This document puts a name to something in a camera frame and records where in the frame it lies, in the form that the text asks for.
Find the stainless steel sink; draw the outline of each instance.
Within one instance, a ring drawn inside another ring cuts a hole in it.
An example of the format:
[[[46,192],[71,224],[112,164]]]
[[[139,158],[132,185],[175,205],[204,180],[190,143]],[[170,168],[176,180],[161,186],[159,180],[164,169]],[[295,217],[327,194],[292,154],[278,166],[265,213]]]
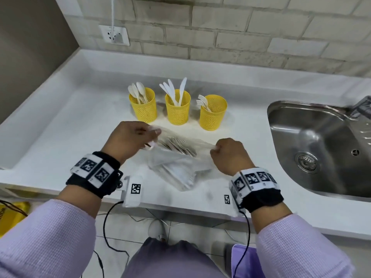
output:
[[[268,120],[279,162],[296,183],[317,194],[371,202],[370,145],[341,110],[281,101],[268,107]]]

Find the person's left hand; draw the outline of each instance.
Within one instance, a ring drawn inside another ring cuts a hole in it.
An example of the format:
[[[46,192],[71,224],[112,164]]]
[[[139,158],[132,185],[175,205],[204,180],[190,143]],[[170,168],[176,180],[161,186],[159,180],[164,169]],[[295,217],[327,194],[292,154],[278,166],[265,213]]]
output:
[[[139,121],[123,121],[109,136],[102,152],[107,153],[122,165],[134,156],[145,144],[155,140],[161,133],[160,129],[149,131],[149,125]]]

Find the clear plastic bag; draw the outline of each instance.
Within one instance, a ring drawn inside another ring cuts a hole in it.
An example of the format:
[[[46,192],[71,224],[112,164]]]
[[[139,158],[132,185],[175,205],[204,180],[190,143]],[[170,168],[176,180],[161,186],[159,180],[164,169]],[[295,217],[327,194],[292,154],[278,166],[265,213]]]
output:
[[[180,191],[194,189],[200,178],[215,169],[210,150],[215,145],[199,139],[183,137],[163,127],[151,144],[148,166]]]

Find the white wall socket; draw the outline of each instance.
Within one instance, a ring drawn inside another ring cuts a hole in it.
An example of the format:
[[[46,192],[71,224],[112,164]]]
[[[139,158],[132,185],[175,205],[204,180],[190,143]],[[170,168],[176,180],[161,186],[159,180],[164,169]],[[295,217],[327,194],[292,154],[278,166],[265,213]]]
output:
[[[99,28],[105,42],[115,45],[130,46],[128,32],[125,27],[114,26],[114,43],[111,41],[111,26],[99,25]]]

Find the white fork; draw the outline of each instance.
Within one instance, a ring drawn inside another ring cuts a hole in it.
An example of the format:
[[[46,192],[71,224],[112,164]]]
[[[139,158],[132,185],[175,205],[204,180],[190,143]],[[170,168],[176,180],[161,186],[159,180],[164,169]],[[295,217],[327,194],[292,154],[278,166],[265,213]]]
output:
[[[198,95],[198,100],[196,100],[198,105],[202,105],[206,108],[207,111],[212,112],[207,104],[207,98],[202,96],[201,94]]]

